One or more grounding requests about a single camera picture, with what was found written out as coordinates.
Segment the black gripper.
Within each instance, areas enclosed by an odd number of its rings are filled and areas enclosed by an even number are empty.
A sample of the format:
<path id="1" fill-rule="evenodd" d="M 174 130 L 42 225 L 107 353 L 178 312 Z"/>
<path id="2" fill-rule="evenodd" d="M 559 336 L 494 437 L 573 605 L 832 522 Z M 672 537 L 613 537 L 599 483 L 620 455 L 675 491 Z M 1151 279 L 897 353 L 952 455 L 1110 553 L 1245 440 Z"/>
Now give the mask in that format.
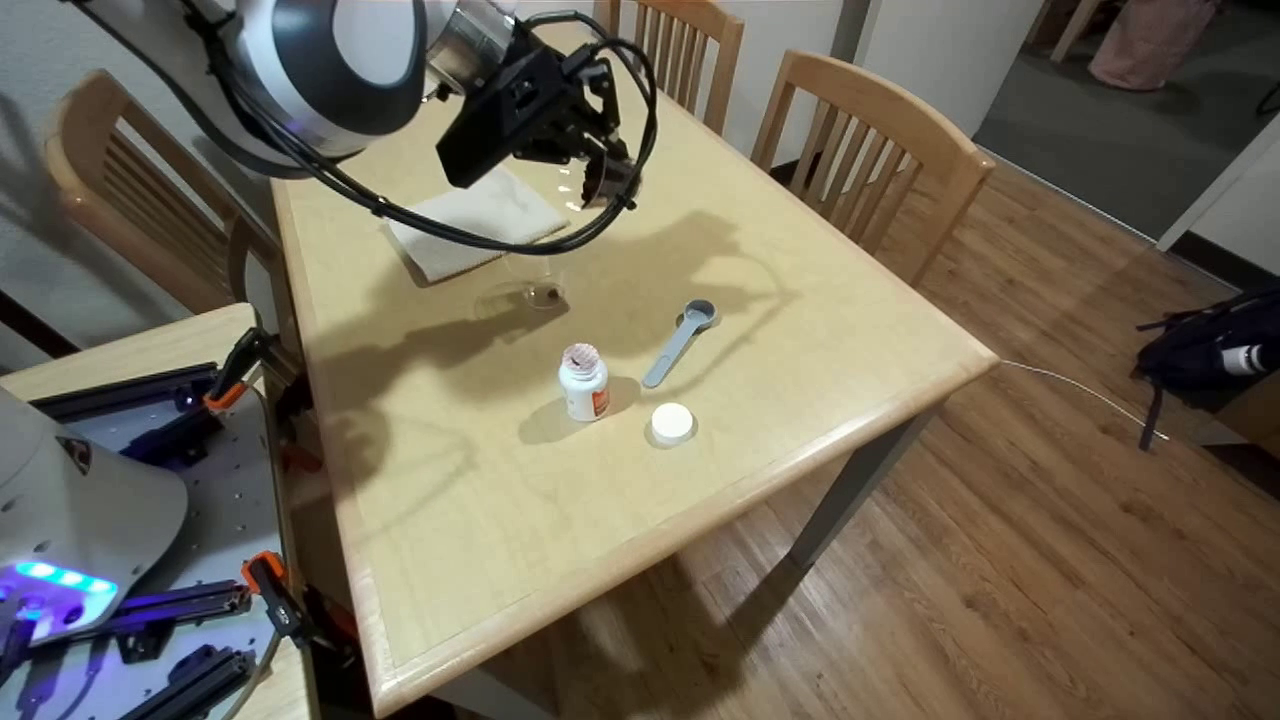
<path id="1" fill-rule="evenodd" d="M 434 160 L 456 189 L 476 183 L 507 156 L 566 164 L 581 160 L 581 202 L 599 202 L 599 111 L 588 103 L 595 52 L 556 52 L 518 32 L 502 64 L 468 94 L 465 108 L 434 143 Z M 609 140 L 613 202 L 636 208 L 638 167 L 620 136 Z"/>

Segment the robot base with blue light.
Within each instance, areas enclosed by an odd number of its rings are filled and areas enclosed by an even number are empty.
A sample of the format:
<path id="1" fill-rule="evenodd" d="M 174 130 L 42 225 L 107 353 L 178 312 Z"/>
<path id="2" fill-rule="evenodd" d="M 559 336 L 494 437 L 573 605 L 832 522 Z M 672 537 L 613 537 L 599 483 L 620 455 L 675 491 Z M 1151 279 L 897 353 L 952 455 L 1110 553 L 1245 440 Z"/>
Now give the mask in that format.
<path id="1" fill-rule="evenodd" d="M 114 455 L 0 394 L 0 600 L 31 646 L 100 627 L 188 522 L 174 473 Z"/>

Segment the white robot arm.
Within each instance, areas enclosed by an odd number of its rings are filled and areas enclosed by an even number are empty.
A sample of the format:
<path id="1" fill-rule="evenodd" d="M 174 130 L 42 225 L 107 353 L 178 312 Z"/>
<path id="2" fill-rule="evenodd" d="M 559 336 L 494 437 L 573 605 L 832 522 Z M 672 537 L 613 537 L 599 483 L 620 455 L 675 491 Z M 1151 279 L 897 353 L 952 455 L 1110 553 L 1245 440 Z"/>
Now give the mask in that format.
<path id="1" fill-rule="evenodd" d="M 451 189 L 502 160 L 584 160 L 584 202 L 630 202 L 605 42 L 559 52 L 494 0 L 241 0 L 188 30 L 241 130 L 277 156 L 347 160 L 401 134 L 431 94 L 465 108 L 434 140 Z"/>

